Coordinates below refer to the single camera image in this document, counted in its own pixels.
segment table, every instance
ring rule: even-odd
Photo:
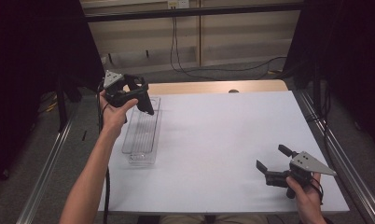
[[[229,90],[240,93],[229,94]],[[296,212],[286,189],[266,186],[256,160],[273,171],[288,169],[290,159],[277,149],[283,144],[326,163],[283,81],[152,84],[149,94],[161,98],[157,160],[151,166],[130,165],[121,153],[127,132],[122,129],[109,162],[110,211]],[[323,175],[322,184],[323,211],[348,211],[334,177]],[[99,210],[103,208],[104,193]]]

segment transparent tray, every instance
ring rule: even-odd
[[[160,98],[150,97],[150,101],[154,115],[148,115],[135,106],[128,120],[122,152],[127,155],[129,163],[153,164],[156,161],[161,120]]]

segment hand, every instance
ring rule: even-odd
[[[120,135],[121,127],[123,127],[124,121],[126,120],[126,113],[129,109],[138,103],[137,99],[132,99],[128,101],[125,105],[121,107],[113,107],[105,100],[105,91],[100,92],[100,107],[104,111],[103,129],[110,130],[114,132],[116,136]]]
[[[318,182],[313,181],[312,184],[319,188],[319,181],[321,174],[313,173],[312,178]],[[311,223],[326,223],[322,217],[321,201],[318,192],[311,186],[303,189],[301,185],[291,176],[286,178],[289,187],[296,193],[296,204],[298,206],[300,219],[305,224]]]

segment person's leg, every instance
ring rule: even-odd
[[[215,224],[268,224],[266,216],[262,215],[236,215],[236,216],[216,216]]]
[[[160,224],[204,224],[204,216],[163,216],[160,217]]]

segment electrical outlet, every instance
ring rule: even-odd
[[[188,0],[178,0],[178,8],[189,8]]]
[[[168,9],[177,9],[179,8],[178,0],[168,1]]]

